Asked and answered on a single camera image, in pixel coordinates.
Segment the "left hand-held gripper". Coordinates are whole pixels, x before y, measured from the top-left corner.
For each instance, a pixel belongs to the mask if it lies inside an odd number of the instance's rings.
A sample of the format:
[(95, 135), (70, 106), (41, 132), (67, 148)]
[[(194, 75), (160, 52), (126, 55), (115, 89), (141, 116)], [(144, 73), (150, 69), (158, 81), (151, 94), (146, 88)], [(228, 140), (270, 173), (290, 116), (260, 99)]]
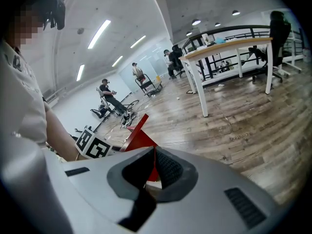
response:
[(87, 159), (95, 159), (114, 155), (121, 151), (121, 146), (115, 146), (101, 138), (88, 128), (84, 128), (75, 142), (79, 153)]

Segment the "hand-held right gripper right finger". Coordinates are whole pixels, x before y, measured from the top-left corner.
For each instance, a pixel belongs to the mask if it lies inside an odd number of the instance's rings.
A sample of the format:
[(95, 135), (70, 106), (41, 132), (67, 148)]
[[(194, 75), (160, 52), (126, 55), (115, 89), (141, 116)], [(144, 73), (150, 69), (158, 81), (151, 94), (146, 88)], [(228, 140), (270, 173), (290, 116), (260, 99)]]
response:
[(162, 186), (158, 203), (182, 200), (197, 183), (198, 171), (193, 164), (160, 147), (155, 147), (155, 167)]

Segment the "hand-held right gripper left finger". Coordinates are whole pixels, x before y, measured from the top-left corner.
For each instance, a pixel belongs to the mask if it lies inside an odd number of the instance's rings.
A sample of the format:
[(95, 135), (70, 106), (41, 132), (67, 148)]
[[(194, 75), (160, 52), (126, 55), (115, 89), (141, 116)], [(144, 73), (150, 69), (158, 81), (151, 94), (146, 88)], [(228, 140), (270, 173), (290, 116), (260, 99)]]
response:
[(144, 188), (154, 166), (154, 147), (147, 147), (111, 167), (107, 173), (107, 182), (115, 194), (133, 201), (129, 215), (118, 222), (130, 231), (139, 230), (156, 209), (156, 200)]

